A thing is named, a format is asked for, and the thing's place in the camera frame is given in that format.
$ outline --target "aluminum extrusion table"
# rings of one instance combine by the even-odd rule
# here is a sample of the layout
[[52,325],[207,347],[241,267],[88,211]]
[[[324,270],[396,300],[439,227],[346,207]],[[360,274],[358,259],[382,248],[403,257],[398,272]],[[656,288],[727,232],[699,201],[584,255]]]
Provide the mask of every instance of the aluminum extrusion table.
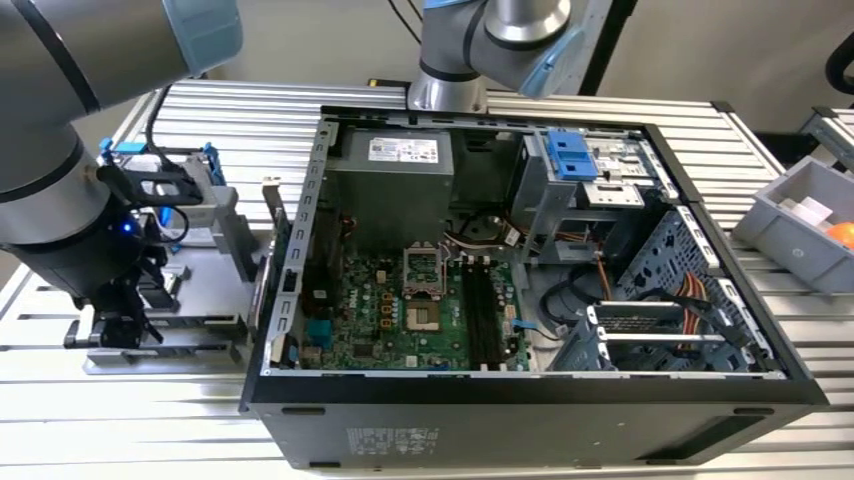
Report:
[[[152,106],[140,99],[115,136],[141,141]],[[282,178],[295,211],[320,105],[403,108],[396,88],[267,85],[188,81],[176,85],[156,124],[160,145],[211,141],[240,194],[239,211],[255,229],[270,228],[260,182]],[[751,194],[782,167],[739,118],[707,102],[552,97],[534,102],[492,93],[495,115],[648,122],[659,126],[729,231]],[[854,112],[843,118],[854,123]],[[822,296],[758,252],[738,243],[738,256],[770,310],[819,379],[831,402],[815,413],[697,468],[603,470],[330,471],[335,477],[382,478],[644,478],[695,480],[854,477],[854,296]],[[262,423],[237,414],[243,376],[87,376],[85,352],[61,348],[75,309],[21,268],[0,293],[0,471],[3,478],[291,478],[295,472]]]

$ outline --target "ram slot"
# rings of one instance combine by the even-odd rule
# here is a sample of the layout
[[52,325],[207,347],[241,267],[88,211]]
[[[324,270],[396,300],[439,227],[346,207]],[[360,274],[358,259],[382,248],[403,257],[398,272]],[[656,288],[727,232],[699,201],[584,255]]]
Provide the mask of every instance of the ram slot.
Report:
[[471,368],[480,370],[486,365],[490,370],[498,370],[502,363],[500,330],[488,265],[463,265],[463,308]]

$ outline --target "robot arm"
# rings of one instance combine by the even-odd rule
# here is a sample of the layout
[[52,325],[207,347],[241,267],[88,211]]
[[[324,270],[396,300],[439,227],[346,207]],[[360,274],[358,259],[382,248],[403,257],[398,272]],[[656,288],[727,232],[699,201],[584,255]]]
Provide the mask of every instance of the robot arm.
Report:
[[160,275],[165,251],[99,181],[69,122],[240,47],[236,0],[0,0],[0,247],[93,307],[81,346],[157,338],[136,287]]
[[[427,0],[410,106],[484,111],[482,74],[551,93],[582,38],[568,15],[570,0]],[[95,310],[88,341],[69,332],[67,346],[159,339],[137,287],[163,284],[167,256],[129,214],[139,188],[99,168],[71,121],[217,66],[241,41],[236,0],[0,0],[0,248]]]
[[566,80],[584,35],[570,0],[427,0],[418,81],[408,106],[486,111],[482,75],[531,98]]

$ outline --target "gray plastic bin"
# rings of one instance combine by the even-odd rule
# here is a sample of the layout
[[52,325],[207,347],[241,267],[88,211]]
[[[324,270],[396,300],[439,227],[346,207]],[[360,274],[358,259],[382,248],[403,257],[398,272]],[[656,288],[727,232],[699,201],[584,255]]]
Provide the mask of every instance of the gray plastic bin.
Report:
[[854,292],[854,251],[781,205],[811,197],[833,210],[830,224],[854,222],[854,179],[806,158],[754,197],[733,235],[817,290]]

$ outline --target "black computer chassis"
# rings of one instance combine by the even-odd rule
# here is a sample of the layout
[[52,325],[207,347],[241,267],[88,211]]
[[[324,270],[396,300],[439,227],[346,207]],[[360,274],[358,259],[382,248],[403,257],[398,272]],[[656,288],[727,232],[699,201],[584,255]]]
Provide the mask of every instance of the black computer chassis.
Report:
[[[260,320],[240,409],[295,468],[599,467],[709,461],[827,405],[750,283],[703,199],[652,124],[324,107],[324,122],[387,128],[391,115],[452,127],[636,129],[656,155],[775,352],[781,380],[264,376]],[[315,153],[328,146],[319,129]]]

